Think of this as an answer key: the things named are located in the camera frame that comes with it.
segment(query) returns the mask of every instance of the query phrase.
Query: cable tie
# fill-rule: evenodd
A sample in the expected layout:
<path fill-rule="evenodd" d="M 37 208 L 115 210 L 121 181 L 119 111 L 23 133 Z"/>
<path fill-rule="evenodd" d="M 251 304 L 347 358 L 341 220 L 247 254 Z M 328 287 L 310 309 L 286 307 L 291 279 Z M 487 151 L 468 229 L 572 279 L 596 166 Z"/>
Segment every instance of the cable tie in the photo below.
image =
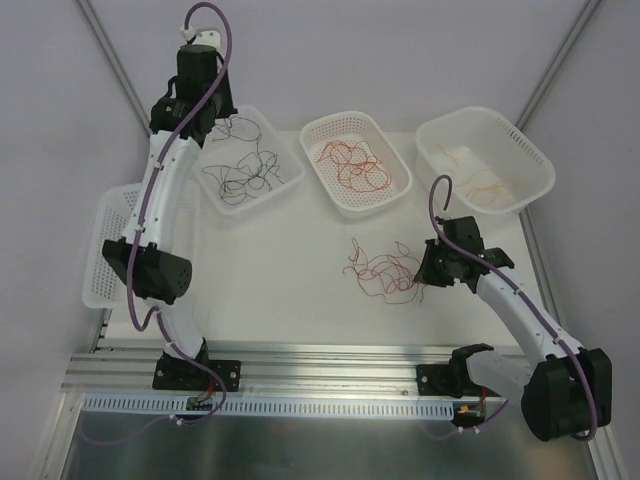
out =
<path fill-rule="evenodd" d="M 192 26 L 189 26 L 189 28 L 184 28 L 184 26 L 182 26 L 180 27 L 180 33 L 187 42 L 190 42 L 191 40 L 196 38 L 198 30 Z"/>

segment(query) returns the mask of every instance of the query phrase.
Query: white plastic basket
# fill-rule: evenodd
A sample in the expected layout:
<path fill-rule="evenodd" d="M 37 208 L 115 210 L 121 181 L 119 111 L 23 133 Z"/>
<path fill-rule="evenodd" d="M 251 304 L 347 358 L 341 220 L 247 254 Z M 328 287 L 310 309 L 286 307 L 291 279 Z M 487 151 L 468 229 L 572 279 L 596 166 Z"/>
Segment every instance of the white plastic basket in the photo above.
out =
<path fill-rule="evenodd" d="M 349 146 L 367 142 L 367 148 L 380 160 L 380 168 L 391 176 L 391 184 L 372 192 L 358 192 L 344 186 L 338 180 L 338 166 L 321 160 L 327 143 L 333 141 L 343 141 Z M 345 217 L 372 215 L 411 189 L 413 178 L 407 165 L 376 122 L 364 113 L 342 112 L 315 120 L 300 132 L 300 143 L 338 212 Z"/>
<path fill-rule="evenodd" d="M 219 121 L 193 173 L 223 215 L 238 216 L 284 193 L 304 176 L 300 159 L 253 106 Z"/>
<path fill-rule="evenodd" d="M 429 190 L 436 176 L 454 183 L 452 216 L 518 213 L 556 180 L 551 162 L 498 112 L 467 107 L 423 124 L 416 133 L 416 176 Z M 445 182 L 436 199 L 445 198 Z"/>
<path fill-rule="evenodd" d="M 116 308 L 127 303 L 124 284 L 102 257 L 102 244 L 105 240 L 120 238 L 135 207 L 141 185 L 135 183 L 112 188 L 100 199 L 82 286 L 82 302 L 89 308 Z M 191 260 L 194 268 L 199 219 L 198 184 L 188 181 L 176 217 L 171 253 Z"/>

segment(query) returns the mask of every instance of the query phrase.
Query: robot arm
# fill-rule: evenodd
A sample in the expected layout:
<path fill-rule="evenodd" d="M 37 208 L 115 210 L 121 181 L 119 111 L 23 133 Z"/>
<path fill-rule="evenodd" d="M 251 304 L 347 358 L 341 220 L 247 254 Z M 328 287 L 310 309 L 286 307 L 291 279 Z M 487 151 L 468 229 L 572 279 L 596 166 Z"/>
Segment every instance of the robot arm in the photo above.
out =
<path fill-rule="evenodd" d="M 444 243 L 428 240 L 415 280 L 439 287 L 453 285 L 456 279 L 465 283 L 498 314 L 529 365 L 507 360 L 485 344 L 463 347 L 453 352 L 448 375 L 430 380 L 436 383 L 432 387 L 460 397 L 463 387 L 484 386 L 520 405 L 529 428 L 541 440 L 575 435 L 590 428 L 591 413 L 568 349 L 588 380 L 598 426 L 610 423 L 611 362 L 606 354 L 600 349 L 585 349 L 548 312 L 532 302 L 544 324 L 536 317 L 520 295 L 524 285 L 513 262 L 499 248 L 484 248 L 473 217 L 438 222 L 449 240 L 488 262 L 498 273 Z M 514 291 L 502 276 L 518 290 Z"/>
<path fill-rule="evenodd" d="M 192 265 L 188 259 L 171 252 L 179 201 L 205 137 L 216 119 L 236 113 L 228 75 L 223 72 L 217 79 L 221 56 L 211 44 L 212 38 L 219 41 L 219 35 L 201 35 L 180 48 L 178 75 L 170 80 L 169 92 L 151 111 L 147 168 L 131 219 L 120 240 L 105 241 L 102 249 L 103 257 L 122 282 L 130 285 L 133 293 L 150 308 L 159 310 L 174 345 L 199 363 L 206 361 L 206 342 L 184 298 L 191 283 Z M 210 92 L 216 81 L 218 86 Z M 192 116 L 194 107 L 203 99 L 206 101 Z M 133 273 L 127 281 L 134 245 L 137 250 Z M 163 359 L 175 359 L 178 369 L 193 370 L 173 347 L 165 347 Z"/>

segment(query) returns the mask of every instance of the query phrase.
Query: white table surface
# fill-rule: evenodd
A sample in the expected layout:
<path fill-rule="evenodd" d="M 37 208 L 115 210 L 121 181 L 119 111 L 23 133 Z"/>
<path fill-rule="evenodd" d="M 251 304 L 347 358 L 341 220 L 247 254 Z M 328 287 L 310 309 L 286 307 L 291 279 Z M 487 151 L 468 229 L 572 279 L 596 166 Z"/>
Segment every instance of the white table surface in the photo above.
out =
<path fill-rule="evenodd" d="M 386 305 L 366 296 L 353 272 L 342 273 L 353 253 L 351 238 L 370 257 L 392 253 L 394 242 L 419 260 L 435 233 L 427 194 L 414 178 L 406 197 L 387 211 L 362 220 L 338 214 L 308 165 L 298 132 L 281 132 L 307 164 L 292 191 L 274 197 L 247 218 L 219 214 L 201 195 L 199 253 L 192 289 L 194 315 L 210 340 L 339 345 L 513 346 L 496 314 L 465 285 L 427 287 L 424 300 Z M 413 170 L 414 134 L 389 133 Z M 539 300 L 533 267 L 516 215 L 478 218 L 486 247 L 499 246 L 516 264 L 532 297 Z M 107 338 L 161 338 L 153 325 L 143 334 L 125 309 L 114 309 Z"/>

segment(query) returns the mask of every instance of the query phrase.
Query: red wire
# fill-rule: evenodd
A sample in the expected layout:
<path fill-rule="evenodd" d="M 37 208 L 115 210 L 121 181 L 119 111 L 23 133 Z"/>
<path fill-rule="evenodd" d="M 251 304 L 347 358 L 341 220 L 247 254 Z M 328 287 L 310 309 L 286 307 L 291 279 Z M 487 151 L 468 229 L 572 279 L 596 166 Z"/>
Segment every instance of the red wire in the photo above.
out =
<path fill-rule="evenodd" d="M 396 242 L 396 248 L 400 255 L 378 255 L 369 260 L 364 250 L 358 245 L 355 238 L 351 239 L 355 253 L 349 256 L 351 265 L 347 265 L 342 270 L 345 273 L 353 270 L 356 274 L 360 289 L 370 297 L 383 297 L 385 303 L 389 305 L 402 305 L 413 301 L 418 292 L 422 295 L 420 301 L 424 299 L 424 285 L 414 282 L 415 272 L 412 271 L 405 263 L 416 265 L 416 270 L 420 268 L 420 262 L 410 255 L 409 247 L 403 243 Z M 381 288 L 383 293 L 369 293 L 373 288 Z M 404 301 L 391 301 L 391 296 L 397 292 L 413 292 L 413 296 Z"/>
<path fill-rule="evenodd" d="M 381 168 L 381 160 L 364 140 L 353 146 L 338 140 L 328 142 L 317 162 L 324 160 L 338 167 L 338 183 L 357 193 L 377 192 L 391 185 L 391 175 Z"/>

